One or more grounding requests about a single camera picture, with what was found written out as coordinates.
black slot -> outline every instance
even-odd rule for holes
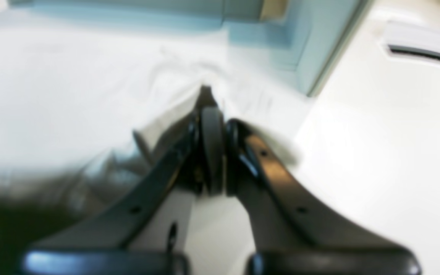
[[[400,45],[388,45],[388,47],[393,54],[417,56],[440,61],[440,52]]]

vent slot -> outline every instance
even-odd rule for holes
[[[388,45],[388,48],[391,53],[396,55],[408,55],[440,61],[440,52],[399,45]]]

